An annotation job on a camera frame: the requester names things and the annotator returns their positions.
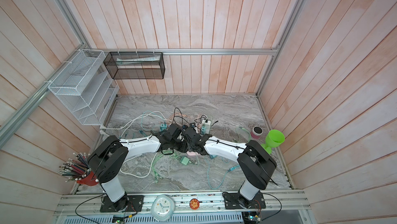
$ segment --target black wire basket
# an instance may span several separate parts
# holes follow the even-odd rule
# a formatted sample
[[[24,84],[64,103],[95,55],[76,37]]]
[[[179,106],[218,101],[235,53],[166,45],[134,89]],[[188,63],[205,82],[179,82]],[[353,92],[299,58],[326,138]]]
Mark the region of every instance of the black wire basket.
[[[163,79],[161,52],[109,52],[104,64],[113,79]]]

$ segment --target alarm clock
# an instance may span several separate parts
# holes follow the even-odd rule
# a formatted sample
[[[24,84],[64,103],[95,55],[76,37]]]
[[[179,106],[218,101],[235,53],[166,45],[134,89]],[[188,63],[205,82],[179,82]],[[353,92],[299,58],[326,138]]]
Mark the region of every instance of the alarm clock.
[[[168,220],[175,210],[175,203],[167,195],[158,196],[151,208],[152,216],[158,221]]]

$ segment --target wire mesh basket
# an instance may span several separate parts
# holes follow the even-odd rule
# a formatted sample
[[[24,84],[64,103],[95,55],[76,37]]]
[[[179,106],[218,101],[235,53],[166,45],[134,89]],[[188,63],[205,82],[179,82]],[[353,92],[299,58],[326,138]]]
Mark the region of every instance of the wire mesh basket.
[[[109,52],[104,64],[113,79],[163,79],[161,52]]]
[[[101,125],[119,89],[97,73],[104,59],[103,51],[82,50],[48,87],[83,125]]]

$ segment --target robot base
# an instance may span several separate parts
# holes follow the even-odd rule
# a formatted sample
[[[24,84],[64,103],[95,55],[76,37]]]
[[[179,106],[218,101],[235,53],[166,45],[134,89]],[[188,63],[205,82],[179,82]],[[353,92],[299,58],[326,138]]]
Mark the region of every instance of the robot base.
[[[240,195],[240,193],[222,193],[225,199],[226,209],[241,209],[241,208],[266,208],[265,201],[262,193],[259,191],[256,193],[251,201],[246,200]]]
[[[121,212],[140,212],[142,211],[143,204],[143,195],[130,195],[128,196],[128,206],[126,210],[122,210]],[[110,200],[108,196],[103,197],[102,206],[100,208],[100,212],[117,212],[114,207],[114,203]]]

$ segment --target wood panel wall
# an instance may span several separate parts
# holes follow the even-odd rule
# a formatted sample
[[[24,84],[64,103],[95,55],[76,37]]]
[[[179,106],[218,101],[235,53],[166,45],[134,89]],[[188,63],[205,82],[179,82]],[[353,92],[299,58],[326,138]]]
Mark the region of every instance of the wood panel wall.
[[[55,0],[0,0],[0,125],[78,46]],[[73,186],[58,166],[97,132],[47,97],[0,150],[2,222],[46,223]]]
[[[308,0],[261,95],[319,223],[395,223],[396,2]]]
[[[296,0],[66,0],[93,48],[272,48]],[[122,94],[257,92],[266,55],[166,56],[164,80]]]

